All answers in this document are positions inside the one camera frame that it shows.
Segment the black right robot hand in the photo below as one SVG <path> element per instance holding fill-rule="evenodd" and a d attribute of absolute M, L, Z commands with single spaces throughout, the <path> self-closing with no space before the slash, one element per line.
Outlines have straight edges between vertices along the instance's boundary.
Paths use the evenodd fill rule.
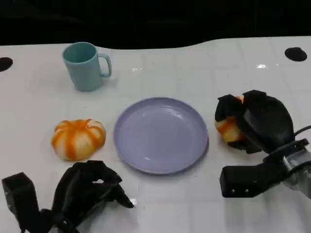
<path fill-rule="evenodd" d="M 218 98 L 215 128 L 230 147 L 248 154 L 269 154 L 295 140 L 292 118 L 284 104 L 265 92 Z"/>

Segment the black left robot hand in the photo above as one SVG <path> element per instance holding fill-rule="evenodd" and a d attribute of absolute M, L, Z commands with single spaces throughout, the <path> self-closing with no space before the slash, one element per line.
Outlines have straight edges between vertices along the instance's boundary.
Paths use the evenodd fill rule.
<path fill-rule="evenodd" d="M 77 233 L 77 227 L 97 208 L 117 202 L 125 208 L 134 204 L 125 194 L 122 178 L 103 161 L 77 162 L 58 183 L 52 212 L 60 233 Z"/>

